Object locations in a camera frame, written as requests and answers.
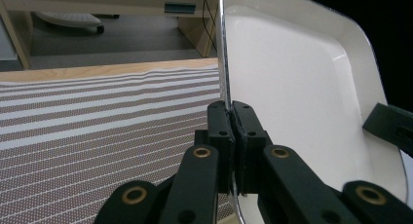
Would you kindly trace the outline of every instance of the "black background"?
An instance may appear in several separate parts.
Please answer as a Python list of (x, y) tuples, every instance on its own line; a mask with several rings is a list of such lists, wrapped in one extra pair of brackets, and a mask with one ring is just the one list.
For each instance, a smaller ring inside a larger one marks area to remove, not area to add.
[(376, 56), (388, 103), (413, 112), (413, 0), (314, 0), (353, 19)]

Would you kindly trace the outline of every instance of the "table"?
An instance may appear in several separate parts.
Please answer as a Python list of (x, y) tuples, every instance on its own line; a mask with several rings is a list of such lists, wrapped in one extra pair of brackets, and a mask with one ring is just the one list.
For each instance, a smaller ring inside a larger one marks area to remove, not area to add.
[(142, 62), (131, 64), (87, 66), (76, 68), (60, 68), (45, 70), (26, 70), (2, 72), (0, 82), (36, 82), (88, 78), (94, 76), (111, 76), (127, 73), (139, 73), (149, 71), (154, 68), (174, 68), (174, 67), (203, 67), (216, 64), (217, 58)]
[[(165, 3), (191, 3), (196, 5), (194, 14), (167, 14)], [(202, 22), (204, 0), (0, 0), (0, 15), (24, 68), (30, 66), (32, 21), (29, 12), (66, 12), (110, 15), (142, 15), (179, 17), (178, 26), (202, 56), (209, 54), (211, 42)], [(217, 0), (208, 0), (215, 16)], [(212, 20), (206, 29), (214, 35)]]
[[(91, 67), (49, 69), (49, 70), (14, 71), (14, 72), (3, 72), (2, 75), (0, 76), (0, 82), (22, 82), (22, 84), (24, 85), (25, 82), (51, 82), (55, 80), (60, 80), (62, 81), (62, 83), (60, 84), (64, 84), (64, 83), (73, 81), (73, 79), (79, 79), (79, 78), (94, 78), (98, 76), (101, 79), (102, 77), (114, 77), (114, 76), (119, 77), (119, 76), (122, 76), (123, 74), (130, 74), (128, 76), (130, 77), (132, 75), (139, 75), (139, 73), (142, 73), (142, 72), (152, 71), (153, 69), (156, 69), (156, 68), (165, 68), (165, 69), (176, 68), (176, 67), (201, 68), (201, 67), (206, 67), (206, 66), (216, 67), (216, 64), (217, 64), (216, 58), (206, 58), (206, 59), (193, 59), (193, 60), (146, 62), (146, 63), (135, 63), (135, 64), (103, 65), (103, 66), (91, 66)], [(118, 154), (122, 151), (125, 151), (125, 149), (119, 152), (118, 150), (116, 150), (114, 151), (114, 153), (116, 152), (116, 154)], [(88, 161), (94, 160), (94, 159), (95, 157), (91, 156), (88, 159)], [(53, 159), (42, 158), (42, 160), (53, 160)], [(82, 190), (82, 191), (78, 191), (77, 193), (89, 193), (89, 192), (91, 191)], [(37, 204), (37, 207), (39, 207), (39, 203), (44, 202), (43, 200), (42, 201), (39, 200), (37, 202), (36, 201), (34, 200), (33, 202)], [(230, 215), (224, 219), (221, 219), (219, 223), (220, 224), (236, 223), (235, 216)]]

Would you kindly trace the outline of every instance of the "white plastic tray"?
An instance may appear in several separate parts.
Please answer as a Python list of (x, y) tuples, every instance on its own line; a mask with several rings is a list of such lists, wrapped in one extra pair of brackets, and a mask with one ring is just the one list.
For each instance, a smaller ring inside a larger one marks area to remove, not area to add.
[[(250, 104), (274, 143), (293, 148), (326, 184), (341, 191), (366, 180), (405, 201), (399, 151), (361, 128), (375, 104), (387, 102), (358, 25), (310, 0), (220, 7), (219, 63), (222, 77), (229, 74), (222, 97)], [(241, 203), (249, 223), (259, 223), (255, 204), (254, 196)]]

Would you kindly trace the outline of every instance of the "brass screw insert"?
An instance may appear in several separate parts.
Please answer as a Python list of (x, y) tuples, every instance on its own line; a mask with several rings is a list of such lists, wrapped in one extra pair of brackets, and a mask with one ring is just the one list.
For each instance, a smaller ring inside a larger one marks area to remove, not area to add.
[(271, 154), (277, 158), (288, 158), (289, 157), (288, 151), (286, 151), (285, 149), (281, 149), (281, 148), (275, 148), (271, 150)]
[(207, 148), (197, 148), (194, 150), (194, 156), (197, 158), (206, 158), (210, 155), (210, 150)]
[[(136, 198), (131, 198), (132, 192), (138, 192), (139, 196), (137, 196)], [(122, 195), (122, 201), (128, 205), (135, 205), (145, 200), (147, 195), (148, 192), (146, 191), (146, 189), (140, 186), (135, 186), (124, 192), (124, 195)]]
[(356, 193), (360, 198), (373, 205), (384, 205), (387, 202), (386, 197), (374, 188), (358, 186)]

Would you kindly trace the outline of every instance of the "desk leg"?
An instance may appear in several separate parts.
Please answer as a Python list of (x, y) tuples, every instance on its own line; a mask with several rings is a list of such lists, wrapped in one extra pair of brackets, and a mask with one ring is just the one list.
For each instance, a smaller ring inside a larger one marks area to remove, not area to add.
[[(211, 19), (205, 19), (205, 21), (206, 29), (213, 39), (215, 37), (215, 26)], [(179, 18), (178, 27), (202, 57), (209, 56), (212, 43), (204, 28), (203, 19)]]
[(8, 12), (0, 0), (0, 15), (24, 69), (30, 67), (33, 21), (29, 12)]

